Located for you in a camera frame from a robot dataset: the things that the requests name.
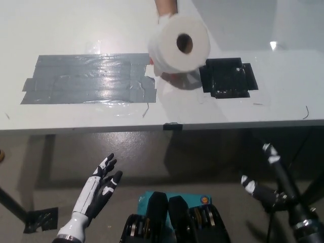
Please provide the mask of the bare person hand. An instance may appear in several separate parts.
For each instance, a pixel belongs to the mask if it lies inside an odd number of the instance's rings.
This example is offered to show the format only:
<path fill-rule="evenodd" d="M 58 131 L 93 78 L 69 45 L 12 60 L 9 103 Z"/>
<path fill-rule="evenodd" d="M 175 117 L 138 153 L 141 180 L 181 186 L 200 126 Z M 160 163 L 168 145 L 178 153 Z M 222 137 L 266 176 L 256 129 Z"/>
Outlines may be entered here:
<path fill-rule="evenodd" d="M 172 86 L 179 88 L 179 89 L 184 89 L 186 86 L 186 78 L 187 74 L 185 73 L 165 73 L 161 72 L 158 68 L 155 67 L 153 60 L 150 58 L 150 65 L 153 65 L 154 69 L 154 74 L 157 77 L 160 77 L 162 80 L 168 82 Z"/>

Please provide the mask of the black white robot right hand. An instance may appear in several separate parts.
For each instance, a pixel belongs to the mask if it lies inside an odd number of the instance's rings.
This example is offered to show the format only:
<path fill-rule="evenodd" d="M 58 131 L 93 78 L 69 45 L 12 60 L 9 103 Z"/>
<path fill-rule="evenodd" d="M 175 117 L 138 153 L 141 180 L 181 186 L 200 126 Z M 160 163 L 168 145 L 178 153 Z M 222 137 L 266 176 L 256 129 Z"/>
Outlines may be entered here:
<path fill-rule="evenodd" d="M 298 224 L 302 227 L 314 224 L 315 221 L 319 220 L 318 216 L 310 210 L 302 199 L 296 183 L 277 150 L 270 143 L 263 144 L 262 150 L 275 173 L 278 189 L 273 190 L 246 175 L 242 175 L 240 183 L 245 191 L 254 199 L 260 201 L 266 209 L 273 212 L 287 211 L 289 213 L 289 224 L 293 228 L 297 228 Z"/>

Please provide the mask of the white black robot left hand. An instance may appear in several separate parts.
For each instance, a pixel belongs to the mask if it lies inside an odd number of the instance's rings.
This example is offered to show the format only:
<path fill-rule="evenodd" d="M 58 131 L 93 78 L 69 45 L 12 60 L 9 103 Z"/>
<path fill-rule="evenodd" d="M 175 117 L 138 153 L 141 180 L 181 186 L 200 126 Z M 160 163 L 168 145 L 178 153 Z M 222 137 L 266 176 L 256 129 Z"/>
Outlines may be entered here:
<path fill-rule="evenodd" d="M 86 228 L 105 207 L 123 175 L 122 171 L 108 175 L 116 162 L 112 153 L 96 167 L 74 205 L 70 220 L 61 227 L 53 242 L 85 242 Z"/>

